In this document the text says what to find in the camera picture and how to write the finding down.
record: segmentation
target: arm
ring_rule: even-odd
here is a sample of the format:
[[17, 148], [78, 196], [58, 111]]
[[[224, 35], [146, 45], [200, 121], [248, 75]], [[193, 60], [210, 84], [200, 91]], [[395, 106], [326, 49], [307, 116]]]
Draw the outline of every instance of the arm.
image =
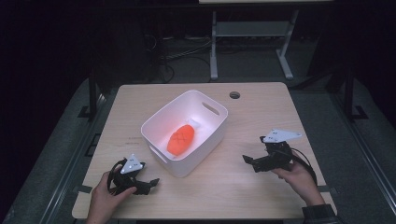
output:
[[306, 207], [303, 208], [304, 223], [342, 223], [335, 215], [332, 207], [324, 202], [317, 185], [312, 179], [311, 174], [298, 162], [293, 161], [290, 171], [277, 168], [272, 170], [279, 178], [285, 179], [291, 188], [305, 201]]
[[107, 179], [109, 172], [103, 174], [98, 186], [93, 189], [91, 197], [90, 211], [88, 212], [87, 224], [106, 223], [111, 219], [117, 206], [136, 191], [136, 188], [129, 188], [123, 193], [113, 196], [107, 190]]

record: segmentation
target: wooden table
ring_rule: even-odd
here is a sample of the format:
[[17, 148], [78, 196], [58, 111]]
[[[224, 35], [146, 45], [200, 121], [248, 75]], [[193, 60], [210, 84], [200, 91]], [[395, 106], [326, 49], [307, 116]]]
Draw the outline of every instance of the wooden table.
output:
[[[140, 128], [155, 112], [188, 90], [198, 90], [228, 111], [223, 140], [188, 176], [170, 175], [149, 151]], [[238, 91], [239, 99], [230, 92]], [[128, 85], [119, 89], [83, 185], [95, 187], [102, 173], [134, 153], [147, 166], [138, 179], [160, 178], [149, 195], [133, 195], [114, 214], [132, 219], [299, 218], [304, 201], [289, 184], [271, 172], [254, 173], [242, 155], [266, 156], [259, 136], [273, 128], [295, 131], [290, 140], [311, 161], [318, 184], [326, 185], [309, 141], [304, 134], [287, 87], [282, 83], [207, 83]], [[322, 193], [335, 209], [329, 192]], [[80, 192], [73, 217], [86, 218], [91, 194]]]

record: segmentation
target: dark background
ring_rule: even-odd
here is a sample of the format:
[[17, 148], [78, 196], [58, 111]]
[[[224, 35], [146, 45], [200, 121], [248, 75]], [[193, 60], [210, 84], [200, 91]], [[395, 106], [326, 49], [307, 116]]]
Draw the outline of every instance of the dark background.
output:
[[[146, 53], [141, 32], [157, 34], [157, 14], [91, 13], [86, 6], [98, 3], [0, 0], [1, 219], [90, 72], [96, 72], [101, 91], [125, 82], [145, 83], [155, 76], [148, 67], [156, 54]], [[392, 0], [336, 1], [323, 24], [315, 23], [318, 14], [303, 10], [293, 37], [318, 38], [318, 26], [323, 26], [309, 75], [339, 63], [350, 67], [394, 127], [395, 14]], [[201, 18], [210, 22], [210, 16], [203, 11]], [[197, 16], [174, 11], [165, 18], [165, 34], [210, 35], [210, 23], [199, 23]]]

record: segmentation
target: white tag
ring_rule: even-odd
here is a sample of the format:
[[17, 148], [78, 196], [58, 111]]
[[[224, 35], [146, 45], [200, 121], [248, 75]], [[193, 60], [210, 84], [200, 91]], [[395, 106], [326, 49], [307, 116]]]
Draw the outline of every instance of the white tag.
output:
[[137, 157], [132, 154], [128, 161], [125, 162], [125, 165], [122, 167], [122, 170], [120, 171], [123, 175], [131, 173], [132, 171], [136, 170], [141, 170], [143, 168], [143, 165], [140, 164], [140, 161], [137, 159]]
[[301, 136], [302, 135], [300, 133], [273, 129], [267, 136], [265, 136], [264, 143], [280, 143], [286, 140], [299, 138]]

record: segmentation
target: person's right hand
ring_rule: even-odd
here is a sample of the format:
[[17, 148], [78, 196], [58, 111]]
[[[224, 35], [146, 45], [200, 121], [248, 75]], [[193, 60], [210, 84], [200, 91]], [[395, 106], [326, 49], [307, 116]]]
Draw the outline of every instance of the person's right hand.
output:
[[325, 204], [318, 187], [312, 179], [311, 174], [297, 161], [290, 165], [290, 171], [282, 168], [276, 168], [272, 172], [285, 179], [291, 185], [293, 190], [300, 195], [307, 206]]

